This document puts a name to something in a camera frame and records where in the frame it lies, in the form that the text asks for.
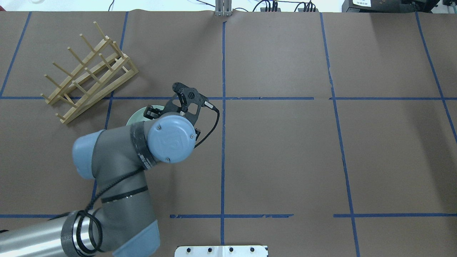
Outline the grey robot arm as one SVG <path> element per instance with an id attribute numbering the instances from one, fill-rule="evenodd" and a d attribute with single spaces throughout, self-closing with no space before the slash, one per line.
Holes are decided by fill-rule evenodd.
<path id="1" fill-rule="evenodd" d="M 194 150 L 196 119 L 166 107 L 151 121 L 78 138 L 78 173 L 97 181 L 96 197 L 83 210 L 1 234 L 2 257 L 150 257 L 160 247 L 158 221 L 145 171 L 178 163 Z"/>

